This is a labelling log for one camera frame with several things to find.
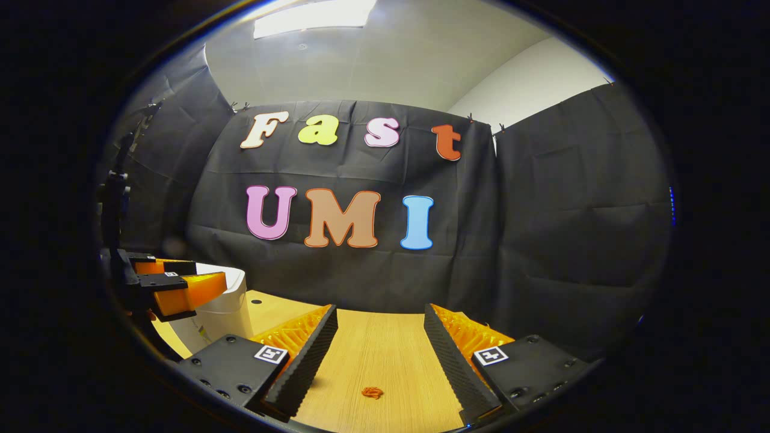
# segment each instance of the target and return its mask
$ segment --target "small orange object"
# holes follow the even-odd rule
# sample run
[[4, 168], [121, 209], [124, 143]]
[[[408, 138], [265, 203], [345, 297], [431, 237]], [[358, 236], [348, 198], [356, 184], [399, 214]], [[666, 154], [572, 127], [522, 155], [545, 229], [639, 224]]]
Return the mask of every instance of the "small orange object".
[[364, 397], [372, 397], [375, 400], [379, 399], [382, 394], [385, 394], [383, 390], [376, 387], [366, 387], [361, 391]]

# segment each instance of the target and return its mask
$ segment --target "white wall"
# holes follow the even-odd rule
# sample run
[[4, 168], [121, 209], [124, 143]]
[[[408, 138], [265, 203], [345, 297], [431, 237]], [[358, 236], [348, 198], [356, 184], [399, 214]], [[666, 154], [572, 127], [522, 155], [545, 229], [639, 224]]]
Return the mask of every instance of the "white wall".
[[473, 113], [492, 125], [492, 133], [532, 116], [565, 99], [613, 79], [593, 62], [556, 38], [545, 39], [495, 69], [449, 112]]

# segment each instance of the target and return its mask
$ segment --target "screw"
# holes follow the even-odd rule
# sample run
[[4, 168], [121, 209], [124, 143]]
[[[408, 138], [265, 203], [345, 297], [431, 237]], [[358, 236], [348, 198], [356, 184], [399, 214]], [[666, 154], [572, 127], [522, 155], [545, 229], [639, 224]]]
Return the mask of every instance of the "screw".
[[524, 395], [524, 389], [523, 388], [516, 388], [511, 392], [511, 400], [514, 398], [519, 398], [522, 395]]

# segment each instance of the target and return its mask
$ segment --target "orange object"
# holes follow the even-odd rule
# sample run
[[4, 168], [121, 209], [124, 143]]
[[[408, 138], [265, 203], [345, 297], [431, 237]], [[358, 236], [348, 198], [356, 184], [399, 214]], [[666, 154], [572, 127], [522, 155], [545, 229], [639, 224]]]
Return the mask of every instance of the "orange object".
[[380, 396], [382, 394], [385, 394], [383, 390], [376, 388], [376, 387], [366, 387], [361, 391], [361, 394], [363, 394], [364, 397], [371, 397], [375, 400], [380, 399]]
[[187, 288], [155, 292], [155, 300], [164, 316], [192, 311], [214, 300], [227, 290], [224, 272], [203, 275], [185, 275]]
[[155, 259], [154, 262], [136, 262], [134, 270], [137, 274], [162, 274], [165, 271], [165, 262], [186, 262], [188, 260]]
[[251, 341], [289, 351], [289, 361], [281, 370], [281, 373], [283, 373], [294, 361], [300, 350], [302, 350], [302, 347], [330, 308], [331, 304], [295, 317], [290, 321], [251, 337]]
[[460, 353], [465, 357], [465, 361], [468, 361], [468, 364], [474, 369], [476, 375], [486, 384], [487, 381], [481, 377], [481, 373], [476, 369], [476, 366], [470, 357], [474, 356], [475, 351], [513, 343], [514, 339], [495, 331], [488, 325], [484, 326], [483, 324], [474, 322], [471, 319], [453, 313], [446, 308], [441, 308], [433, 304], [430, 306], [436, 311], [436, 315], [441, 320], [441, 323], [444, 324], [444, 328], [449, 332], [449, 335], [457, 345], [457, 348], [460, 349]]

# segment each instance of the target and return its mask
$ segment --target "blue letter i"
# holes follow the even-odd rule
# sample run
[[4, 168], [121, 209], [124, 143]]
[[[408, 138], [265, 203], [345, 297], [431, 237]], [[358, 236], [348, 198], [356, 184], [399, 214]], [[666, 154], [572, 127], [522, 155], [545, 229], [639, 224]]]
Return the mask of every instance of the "blue letter i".
[[433, 199], [405, 196], [403, 204], [408, 209], [407, 237], [401, 240], [401, 246], [407, 250], [427, 250], [433, 246], [433, 241], [428, 237], [428, 210], [433, 206]]

